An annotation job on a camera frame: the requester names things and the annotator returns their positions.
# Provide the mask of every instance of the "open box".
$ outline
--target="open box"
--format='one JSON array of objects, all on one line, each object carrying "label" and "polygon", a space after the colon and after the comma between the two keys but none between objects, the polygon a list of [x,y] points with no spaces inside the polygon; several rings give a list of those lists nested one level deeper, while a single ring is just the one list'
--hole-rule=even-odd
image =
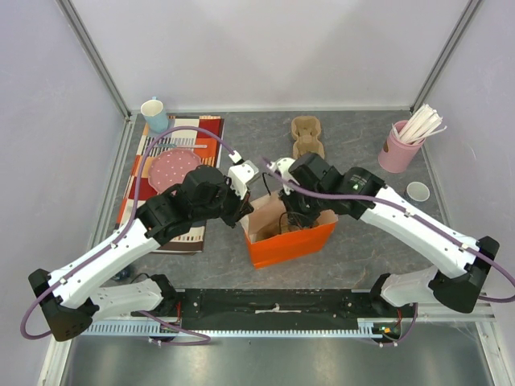
[{"label": "open box", "polygon": [[286,209],[277,192],[256,199],[251,204],[254,212],[243,217],[240,224],[245,231],[250,260],[255,268],[318,252],[328,241],[338,221],[333,211],[323,211],[314,228],[277,234],[263,240],[262,230],[270,225],[278,225]]}]

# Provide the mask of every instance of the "pink container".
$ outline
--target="pink container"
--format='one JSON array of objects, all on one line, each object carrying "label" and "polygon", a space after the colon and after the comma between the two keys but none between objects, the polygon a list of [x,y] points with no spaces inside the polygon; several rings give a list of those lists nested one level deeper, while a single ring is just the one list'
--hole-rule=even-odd
[{"label": "pink container", "polygon": [[[404,126],[408,121],[399,121],[394,126],[398,133],[402,132]],[[402,173],[410,165],[411,160],[417,154],[418,149],[424,144],[423,139],[421,143],[417,145],[407,145],[406,143],[400,142],[393,133],[393,129],[389,132],[389,136],[386,138],[385,144],[379,157],[379,165],[390,173]]]}]

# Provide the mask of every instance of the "mug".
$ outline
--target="mug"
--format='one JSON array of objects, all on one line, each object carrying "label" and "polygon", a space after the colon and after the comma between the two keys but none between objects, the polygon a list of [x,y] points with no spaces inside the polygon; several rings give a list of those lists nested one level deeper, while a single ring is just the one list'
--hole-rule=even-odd
[{"label": "mug", "polygon": [[162,133],[168,129],[168,115],[162,101],[154,96],[142,105],[142,114],[154,133]]}]

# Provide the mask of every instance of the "robotic arm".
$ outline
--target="robotic arm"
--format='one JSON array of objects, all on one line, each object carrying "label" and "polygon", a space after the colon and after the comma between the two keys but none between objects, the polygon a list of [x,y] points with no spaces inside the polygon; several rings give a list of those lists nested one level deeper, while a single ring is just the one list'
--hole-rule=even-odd
[{"label": "robotic arm", "polygon": [[[321,211],[331,209],[337,215],[350,215],[387,231],[433,263],[433,267],[414,273],[381,275],[371,291],[378,312],[391,306],[433,302],[435,299],[458,312],[472,312],[490,265],[477,259],[468,249],[480,251],[493,260],[499,249],[494,239],[486,236],[476,240],[446,227],[407,203],[383,180],[360,167],[353,167],[341,175],[318,154],[309,153],[296,161],[281,158],[272,162],[270,169],[309,191],[330,195],[366,195],[406,209],[401,213],[391,206],[370,201],[317,199],[293,191],[288,186],[284,186],[279,194],[291,224],[310,227]],[[414,216],[431,225],[432,229],[415,220]],[[451,238],[459,240],[461,246],[452,243]]]},{"label": "robotic arm", "polygon": [[[100,286],[139,257],[188,232],[195,222],[220,217],[234,228],[241,217],[253,211],[247,185],[258,173],[251,162],[230,167],[228,176],[214,167],[199,166],[186,175],[183,183],[139,207],[130,229],[117,244],[114,241],[127,224],[71,264],[50,273],[34,271],[29,282],[36,296],[57,281],[61,283],[40,303],[56,340],[74,338],[92,322],[132,311],[167,314],[175,306],[177,294],[165,275],[154,275],[131,285]],[[80,263],[109,246],[108,252],[68,280],[63,279]]]}]

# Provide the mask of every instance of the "plate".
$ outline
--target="plate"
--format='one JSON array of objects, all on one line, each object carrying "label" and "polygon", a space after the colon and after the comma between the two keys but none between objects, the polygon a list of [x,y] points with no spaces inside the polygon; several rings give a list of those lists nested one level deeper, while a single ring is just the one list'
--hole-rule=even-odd
[{"label": "plate", "polygon": [[184,181],[186,173],[201,163],[200,157],[191,150],[163,151],[150,165],[148,183],[161,194],[172,185]]}]

